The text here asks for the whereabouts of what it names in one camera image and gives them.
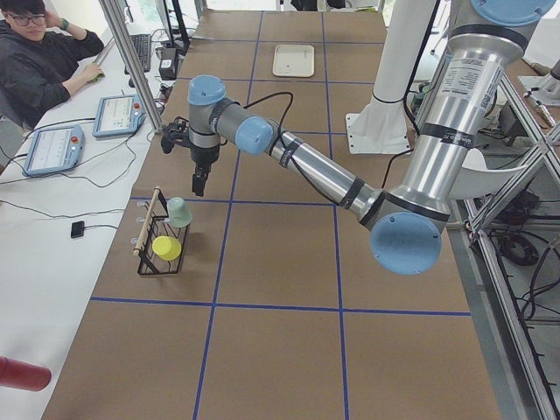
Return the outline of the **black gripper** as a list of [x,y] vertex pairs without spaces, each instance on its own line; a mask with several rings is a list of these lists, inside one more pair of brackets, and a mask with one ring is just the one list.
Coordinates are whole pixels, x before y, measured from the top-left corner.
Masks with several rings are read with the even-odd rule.
[[195,163],[195,171],[192,175],[192,192],[196,196],[203,197],[212,164],[219,158],[219,147],[203,148],[193,146],[190,149],[190,156]]

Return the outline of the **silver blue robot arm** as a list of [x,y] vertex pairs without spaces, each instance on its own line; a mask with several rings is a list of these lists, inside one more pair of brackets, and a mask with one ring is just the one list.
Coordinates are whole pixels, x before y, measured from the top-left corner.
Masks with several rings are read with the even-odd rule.
[[474,140],[505,69],[525,53],[550,1],[464,1],[448,46],[451,61],[436,90],[402,183],[374,189],[278,123],[228,98],[221,79],[189,84],[189,139],[196,164],[192,189],[202,195],[210,165],[227,140],[251,155],[267,153],[298,172],[370,233],[377,262],[417,275],[438,260],[452,200],[496,192],[516,168],[489,170]]

